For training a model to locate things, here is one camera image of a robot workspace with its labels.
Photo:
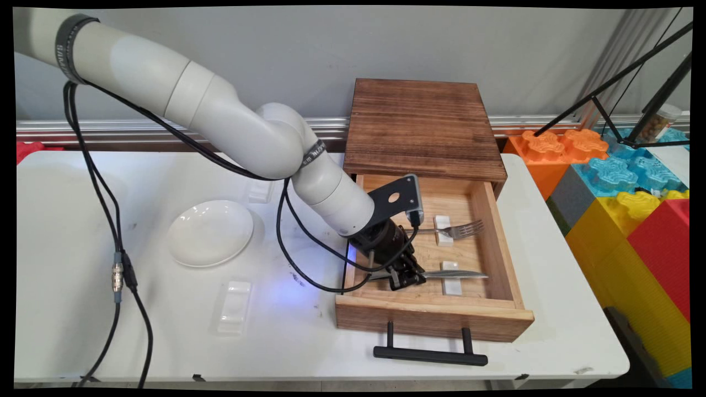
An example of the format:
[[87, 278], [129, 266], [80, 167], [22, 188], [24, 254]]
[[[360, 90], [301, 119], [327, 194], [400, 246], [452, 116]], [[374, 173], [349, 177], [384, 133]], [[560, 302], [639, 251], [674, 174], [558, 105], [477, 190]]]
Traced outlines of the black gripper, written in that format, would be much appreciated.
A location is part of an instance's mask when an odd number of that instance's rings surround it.
[[347, 263], [365, 273], [388, 275], [391, 291], [424, 284], [425, 271], [414, 257], [414, 237], [415, 228], [404, 229], [391, 219], [376, 224], [349, 239], [350, 246], [363, 254], [364, 261], [348, 259]]

